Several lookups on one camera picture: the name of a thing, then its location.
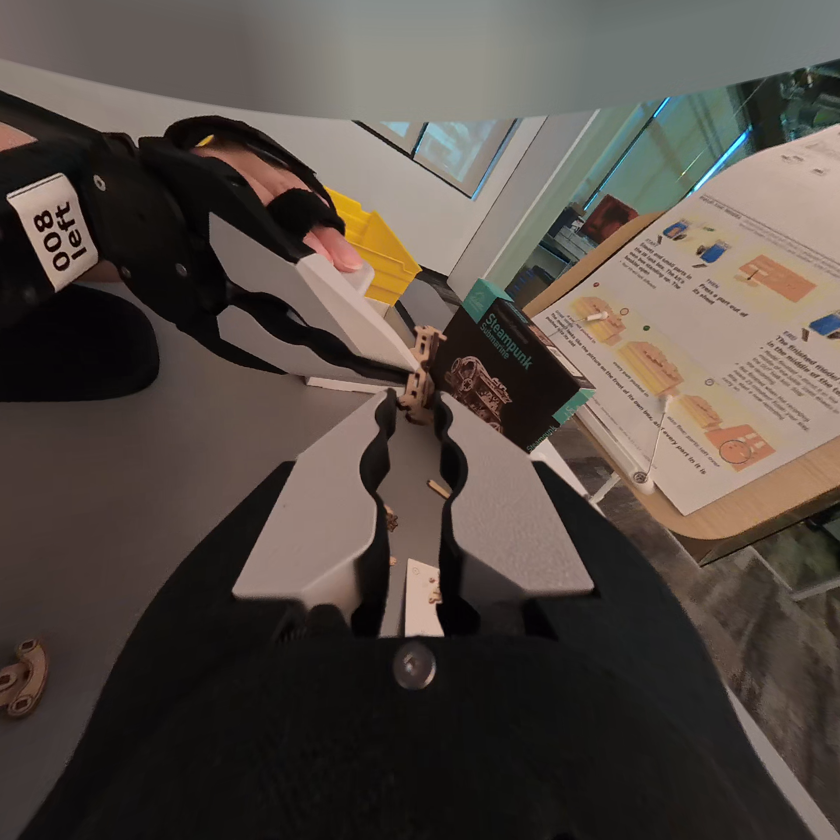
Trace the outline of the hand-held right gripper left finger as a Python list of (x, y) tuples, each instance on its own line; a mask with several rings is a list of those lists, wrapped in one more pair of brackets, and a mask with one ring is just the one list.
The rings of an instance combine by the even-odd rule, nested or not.
[(378, 489), (396, 427), (392, 389), (302, 451), (233, 586), (240, 601), (336, 607), (353, 631), (382, 631), (390, 543)]

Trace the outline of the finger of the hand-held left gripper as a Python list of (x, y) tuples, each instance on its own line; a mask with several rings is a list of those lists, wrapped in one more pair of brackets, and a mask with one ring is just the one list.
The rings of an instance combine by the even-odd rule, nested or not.
[(408, 346), (322, 256), (293, 264), (214, 213), (209, 215), (209, 244), (227, 278), (241, 290), (226, 309), (239, 308), (273, 337), (305, 345), (356, 373), (414, 373), (417, 363)]
[(218, 317), (220, 337), (289, 375), (299, 376), (305, 385), (336, 392), (374, 394), (392, 388), (404, 394), (409, 371), (398, 370), (395, 381), (381, 375), (356, 373), (320, 358), (302, 344), (277, 339), (259, 326), (257, 321), (239, 308), (227, 308)]

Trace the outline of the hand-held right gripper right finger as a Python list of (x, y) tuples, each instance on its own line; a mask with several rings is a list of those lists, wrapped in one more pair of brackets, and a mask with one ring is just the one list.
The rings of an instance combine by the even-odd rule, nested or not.
[(536, 602), (593, 595), (537, 465), (451, 395), (434, 399), (442, 512), (437, 617), (444, 634), (518, 634)]

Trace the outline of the wooden model assembly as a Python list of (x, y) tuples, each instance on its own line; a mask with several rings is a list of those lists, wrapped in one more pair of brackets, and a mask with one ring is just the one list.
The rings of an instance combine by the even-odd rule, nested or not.
[(429, 325), (414, 328), (415, 342), (410, 349), (416, 369), (409, 374), (404, 394), (397, 399), (397, 405), (407, 422), (427, 426), (434, 421), (431, 407), (436, 386), (431, 375), (431, 366), (442, 343), (447, 339), (443, 331)]

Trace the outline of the black model kit box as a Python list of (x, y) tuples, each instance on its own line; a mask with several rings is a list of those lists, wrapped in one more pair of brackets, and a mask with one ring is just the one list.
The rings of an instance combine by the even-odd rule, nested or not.
[(430, 375), (526, 452), (550, 438), (595, 393), (509, 295), (479, 279), (449, 321)]

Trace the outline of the person's left hand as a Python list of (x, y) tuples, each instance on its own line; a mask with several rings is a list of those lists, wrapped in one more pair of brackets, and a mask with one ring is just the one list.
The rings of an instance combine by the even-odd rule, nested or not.
[(345, 237), (345, 225), (323, 184), (308, 168), (289, 169), (258, 156), (248, 159), (248, 174), (266, 194), (261, 199), (271, 219), (290, 238), (325, 257), (338, 271), (359, 270), (362, 258)]

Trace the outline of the yellow plastic bin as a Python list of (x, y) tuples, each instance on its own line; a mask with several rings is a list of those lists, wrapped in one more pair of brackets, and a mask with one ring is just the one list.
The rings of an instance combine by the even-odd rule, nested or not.
[[(206, 136), (197, 146), (192, 148), (192, 152), (195, 155), (207, 159), (216, 159), (230, 165), (244, 177), (246, 183), (257, 194), (262, 204), (261, 198), (266, 194), (249, 176), (247, 163), (249, 158), (258, 156), (269, 163), (283, 165), (289, 169), (306, 167), (295, 164), (291, 159), (282, 155), (257, 151), (253, 144), (223, 140), (218, 134)], [(355, 272), (360, 271), (364, 265), (373, 269), (373, 280), (365, 295), (389, 305), (396, 303), (420, 270), (415, 258), (410, 255), (401, 240), (378, 212), (365, 209), (361, 202), (341, 192), (328, 187), (325, 187), (325, 189), (344, 222), (345, 237), (362, 258), (362, 266)], [(304, 247), (314, 252), (309, 247), (305, 245)], [(345, 274), (339, 271), (346, 279), (349, 279), (355, 272)]]

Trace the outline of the assembly instruction booklet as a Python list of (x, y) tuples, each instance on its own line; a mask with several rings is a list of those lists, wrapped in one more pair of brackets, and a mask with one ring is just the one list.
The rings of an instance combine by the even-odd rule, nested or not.
[(442, 637), (444, 630), (438, 618), (442, 603), (439, 569), (418, 560), (406, 564), (404, 595), (404, 636)]

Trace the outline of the white book stand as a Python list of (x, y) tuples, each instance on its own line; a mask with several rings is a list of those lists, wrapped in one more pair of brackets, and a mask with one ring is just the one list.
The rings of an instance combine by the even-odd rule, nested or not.
[(611, 469), (595, 494), (597, 501), (621, 484), (643, 496), (653, 495), (665, 422), (683, 382), (658, 347), (626, 336), (627, 315), (627, 310), (615, 310), (594, 296), (583, 297), (575, 306), (574, 336), (595, 388), (578, 411), (577, 422)]

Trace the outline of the instruction poster on board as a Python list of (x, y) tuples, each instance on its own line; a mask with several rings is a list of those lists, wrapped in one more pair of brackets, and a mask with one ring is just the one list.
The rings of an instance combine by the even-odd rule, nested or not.
[(637, 481), (643, 465), (609, 432), (590, 407), (575, 423), (611, 467), (605, 490), (629, 488), (643, 509), (701, 566), (823, 512), (838, 503), (838, 437), (689, 515), (665, 494)]

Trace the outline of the printed instruction poster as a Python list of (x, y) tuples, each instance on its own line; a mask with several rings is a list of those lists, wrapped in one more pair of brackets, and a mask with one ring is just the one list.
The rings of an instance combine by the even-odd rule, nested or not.
[(839, 433), (839, 129), (736, 163), (534, 318), (681, 515)]

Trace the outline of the half-round wooden part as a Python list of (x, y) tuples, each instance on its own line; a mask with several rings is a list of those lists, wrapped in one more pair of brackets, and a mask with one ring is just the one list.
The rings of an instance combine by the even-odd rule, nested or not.
[(49, 677), (49, 658), (36, 637), (21, 642), (15, 661), (1, 669), (1, 711), (9, 719), (30, 715), (39, 704)]

